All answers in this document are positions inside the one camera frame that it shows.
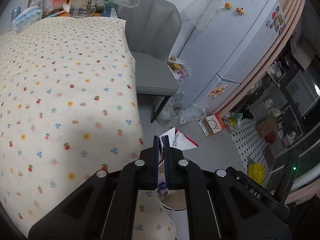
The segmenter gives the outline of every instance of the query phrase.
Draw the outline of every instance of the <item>pink curtain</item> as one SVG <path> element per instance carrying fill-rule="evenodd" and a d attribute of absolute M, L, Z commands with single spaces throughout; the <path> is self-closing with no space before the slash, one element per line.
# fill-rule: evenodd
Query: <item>pink curtain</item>
<path fill-rule="evenodd" d="M 245 80 L 236 88 L 233 93 L 213 112 L 219 116 L 224 116 L 245 96 L 245 94 L 257 83 L 260 77 L 271 66 L 281 50 L 286 45 L 292 32 L 294 31 L 298 20 L 300 19 L 306 0 L 280 0 L 286 26 L 275 43 L 271 46 L 266 55 L 251 71 Z"/>
<path fill-rule="evenodd" d="M 289 204 L 291 202 L 296 202 L 296 204 L 299 205 L 307 200 L 310 200 L 315 194 L 317 195 L 317 197 L 320 196 L 320 179 L 317 179 L 310 185 L 291 193 L 287 197 L 285 203 Z"/>

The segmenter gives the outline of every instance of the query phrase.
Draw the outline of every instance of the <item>small box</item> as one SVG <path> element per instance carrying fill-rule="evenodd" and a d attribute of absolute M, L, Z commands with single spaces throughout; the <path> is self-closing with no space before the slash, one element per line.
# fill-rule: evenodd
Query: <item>small box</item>
<path fill-rule="evenodd" d="M 217 114 L 207 116 L 198 123 L 206 137 L 212 136 L 226 128 L 222 119 Z"/>
<path fill-rule="evenodd" d="M 256 130 L 260 138 L 264 138 L 278 127 L 277 120 L 270 116 L 261 123 L 256 125 Z"/>

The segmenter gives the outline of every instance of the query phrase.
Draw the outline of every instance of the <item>white refrigerator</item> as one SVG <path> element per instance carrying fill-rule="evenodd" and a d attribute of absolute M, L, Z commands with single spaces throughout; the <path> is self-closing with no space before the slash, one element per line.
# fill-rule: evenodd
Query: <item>white refrigerator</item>
<path fill-rule="evenodd" d="M 225 0 L 204 30 L 194 29 L 179 59 L 190 70 L 182 107 L 195 104 L 212 113 L 264 57 L 284 28 L 279 0 Z M 239 14 L 237 7 L 243 8 Z"/>

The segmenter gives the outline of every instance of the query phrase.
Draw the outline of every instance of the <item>chair leg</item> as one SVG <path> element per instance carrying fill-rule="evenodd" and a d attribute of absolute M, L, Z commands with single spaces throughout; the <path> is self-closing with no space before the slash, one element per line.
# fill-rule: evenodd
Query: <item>chair leg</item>
<path fill-rule="evenodd" d="M 158 115 L 161 113 L 162 109 L 164 108 L 165 104 L 168 102 L 169 97 L 164 97 L 164 99 L 162 100 L 161 104 L 159 105 L 158 109 L 156 110 L 155 114 L 153 115 L 153 117 L 151 118 L 151 123 L 153 123 L 155 121 L 155 119 L 158 117 Z"/>

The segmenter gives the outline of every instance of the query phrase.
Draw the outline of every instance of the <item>gray upholstered chair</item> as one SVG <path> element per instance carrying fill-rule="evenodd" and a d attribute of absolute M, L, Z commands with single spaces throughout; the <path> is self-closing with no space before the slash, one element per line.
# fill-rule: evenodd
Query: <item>gray upholstered chair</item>
<path fill-rule="evenodd" d="M 141 0 L 138 7 L 118 6 L 118 18 L 126 20 L 125 35 L 136 60 L 137 94 L 164 96 L 151 119 L 154 122 L 178 84 L 167 59 L 181 27 L 175 5 L 165 0 Z"/>

